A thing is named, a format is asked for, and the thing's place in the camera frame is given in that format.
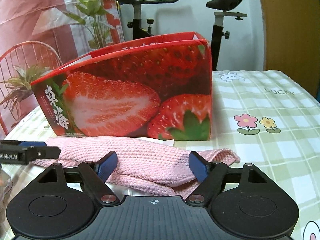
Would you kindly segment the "pink knitted cloth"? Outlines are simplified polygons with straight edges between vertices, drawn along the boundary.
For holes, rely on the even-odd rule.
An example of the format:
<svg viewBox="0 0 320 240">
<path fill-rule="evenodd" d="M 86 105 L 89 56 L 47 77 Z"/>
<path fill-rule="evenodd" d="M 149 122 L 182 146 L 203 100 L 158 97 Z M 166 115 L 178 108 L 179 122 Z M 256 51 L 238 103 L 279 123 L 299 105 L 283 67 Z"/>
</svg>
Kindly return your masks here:
<svg viewBox="0 0 320 240">
<path fill-rule="evenodd" d="M 46 140 L 60 150 L 58 162 L 76 167 L 84 161 L 98 161 L 114 151 L 117 168 L 106 182 L 154 196 L 187 196 L 199 186 L 189 168 L 190 152 L 181 148 L 124 137 L 57 137 Z"/>
</svg>

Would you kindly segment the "checkered floral tablecloth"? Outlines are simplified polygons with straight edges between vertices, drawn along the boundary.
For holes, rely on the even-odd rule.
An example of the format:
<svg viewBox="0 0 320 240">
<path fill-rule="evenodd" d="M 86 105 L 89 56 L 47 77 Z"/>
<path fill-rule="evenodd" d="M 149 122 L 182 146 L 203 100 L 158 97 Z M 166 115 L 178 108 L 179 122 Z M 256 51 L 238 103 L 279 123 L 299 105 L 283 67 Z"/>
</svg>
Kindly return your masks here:
<svg viewBox="0 0 320 240">
<path fill-rule="evenodd" d="M 214 72 L 211 139 L 173 145 L 234 150 L 296 201 L 294 239 L 319 239 L 319 103 L 285 74 Z"/>
</svg>

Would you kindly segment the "red strawberry cardboard box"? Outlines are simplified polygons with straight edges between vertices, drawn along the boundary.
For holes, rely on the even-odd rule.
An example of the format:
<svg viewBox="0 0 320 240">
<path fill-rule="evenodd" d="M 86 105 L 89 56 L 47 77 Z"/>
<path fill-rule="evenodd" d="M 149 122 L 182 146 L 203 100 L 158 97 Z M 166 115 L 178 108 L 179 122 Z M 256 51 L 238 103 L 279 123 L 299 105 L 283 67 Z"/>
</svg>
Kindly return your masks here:
<svg viewBox="0 0 320 240">
<path fill-rule="evenodd" d="M 97 49 L 31 87 L 58 136 L 210 138 L 212 56 L 209 42 L 196 32 Z"/>
</svg>

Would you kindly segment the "pink printed backdrop curtain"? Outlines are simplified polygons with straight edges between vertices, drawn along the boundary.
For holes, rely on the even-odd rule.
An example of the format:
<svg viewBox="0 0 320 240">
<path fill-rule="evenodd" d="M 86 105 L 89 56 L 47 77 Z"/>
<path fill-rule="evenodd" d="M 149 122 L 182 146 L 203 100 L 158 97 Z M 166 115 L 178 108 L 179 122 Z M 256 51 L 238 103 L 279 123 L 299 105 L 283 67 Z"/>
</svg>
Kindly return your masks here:
<svg viewBox="0 0 320 240">
<path fill-rule="evenodd" d="M 116 0 L 1 0 L 1 137 L 36 106 L 10 79 L 123 42 Z"/>
</svg>

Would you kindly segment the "brown wooden door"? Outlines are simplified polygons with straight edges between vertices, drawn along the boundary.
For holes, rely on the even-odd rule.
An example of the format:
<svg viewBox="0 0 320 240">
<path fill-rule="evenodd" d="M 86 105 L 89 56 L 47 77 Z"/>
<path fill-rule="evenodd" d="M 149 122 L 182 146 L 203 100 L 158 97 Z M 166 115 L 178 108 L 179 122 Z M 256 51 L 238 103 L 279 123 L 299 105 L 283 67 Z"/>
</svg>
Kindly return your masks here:
<svg viewBox="0 0 320 240">
<path fill-rule="evenodd" d="M 261 0 L 265 69 L 279 70 L 312 96 L 319 87 L 319 0 Z"/>
</svg>

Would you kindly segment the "black exercise bike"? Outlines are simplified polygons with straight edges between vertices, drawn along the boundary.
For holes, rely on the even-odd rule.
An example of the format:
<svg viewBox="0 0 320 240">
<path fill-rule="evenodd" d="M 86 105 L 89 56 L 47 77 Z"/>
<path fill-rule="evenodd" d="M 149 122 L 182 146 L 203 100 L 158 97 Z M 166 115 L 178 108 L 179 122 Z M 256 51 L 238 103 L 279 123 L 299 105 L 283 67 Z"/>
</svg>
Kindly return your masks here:
<svg viewBox="0 0 320 240">
<path fill-rule="evenodd" d="M 122 19 L 131 31 L 130 39 L 195 31 L 210 42 L 213 70 L 217 70 L 222 39 L 230 33 L 223 27 L 225 17 L 242 21 L 248 15 L 235 9 L 243 0 L 116 0 L 119 8 L 133 7 Z"/>
</svg>

